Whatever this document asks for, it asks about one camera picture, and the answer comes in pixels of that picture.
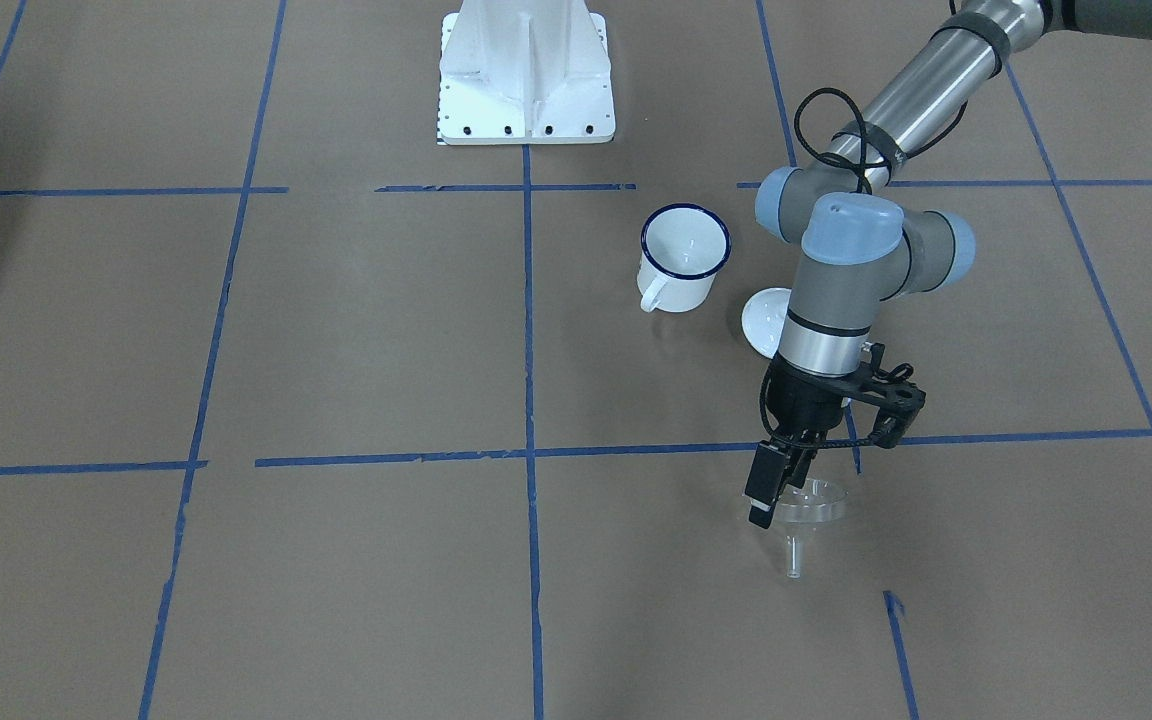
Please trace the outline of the clear glass funnel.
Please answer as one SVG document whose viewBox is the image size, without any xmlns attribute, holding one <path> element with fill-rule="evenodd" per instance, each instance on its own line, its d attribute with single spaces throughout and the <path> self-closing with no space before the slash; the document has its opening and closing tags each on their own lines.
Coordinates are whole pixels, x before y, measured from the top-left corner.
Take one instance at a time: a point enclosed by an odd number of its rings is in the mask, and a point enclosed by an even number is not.
<svg viewBox="0 0 1152 720">
<path fill-rule="evenodd" d="M 809 477 L 803 488 L 786 488 L 771 515 L 765 511 L 768 507 L 751 501 L 751 510 L 760 520 L 771 520 L 767 529 L 780 537 L 783 578 L 805 577 L 806 561 L 820 533 L 846 520 L 850 498 L 846 483 Z"/>
</svg>

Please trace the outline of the white enamel cup lid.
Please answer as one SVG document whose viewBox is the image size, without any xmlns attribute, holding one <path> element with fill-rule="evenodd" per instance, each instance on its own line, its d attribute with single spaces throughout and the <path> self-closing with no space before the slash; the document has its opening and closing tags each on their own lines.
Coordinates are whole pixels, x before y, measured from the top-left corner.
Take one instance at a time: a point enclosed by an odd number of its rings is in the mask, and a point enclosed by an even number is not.
<svg viewBox="0 0 1152 720">
<path fill-rule="evenodd" d="M 772 287 L 755 291 L 742 306 L 742 336 L 764 359 L 771 361 L 780 348 L 790 300 L 791 288 Z"/>
</svg>

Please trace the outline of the white enamel cup blue rim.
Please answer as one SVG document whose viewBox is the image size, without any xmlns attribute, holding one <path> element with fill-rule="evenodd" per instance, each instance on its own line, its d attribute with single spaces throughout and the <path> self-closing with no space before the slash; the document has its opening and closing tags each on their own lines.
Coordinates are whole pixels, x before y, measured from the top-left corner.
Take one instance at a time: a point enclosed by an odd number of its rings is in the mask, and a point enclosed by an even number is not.
<svg viewBox="0 0 1152 720">
<path fill-rule="evenodd" d="M 641 228 L 639 243 L 636 282 L 645 313 L 687 313 L 700 306 L 733 247 L 727 225 L 692 202 L 655 210 Z"/>
</svg>

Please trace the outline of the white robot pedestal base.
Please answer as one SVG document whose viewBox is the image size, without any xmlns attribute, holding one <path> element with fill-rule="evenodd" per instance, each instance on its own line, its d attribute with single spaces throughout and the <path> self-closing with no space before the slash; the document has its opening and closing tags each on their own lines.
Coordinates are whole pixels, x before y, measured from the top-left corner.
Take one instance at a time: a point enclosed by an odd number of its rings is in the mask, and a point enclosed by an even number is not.
<svg viewBox="0 0 1152 720">
<path fill-rule="evenodd" d="M 435 141 L 576 145 L 616 136 L 608 28 L 585 1 L 463 1 L 440 28 Z"/>
</svg>

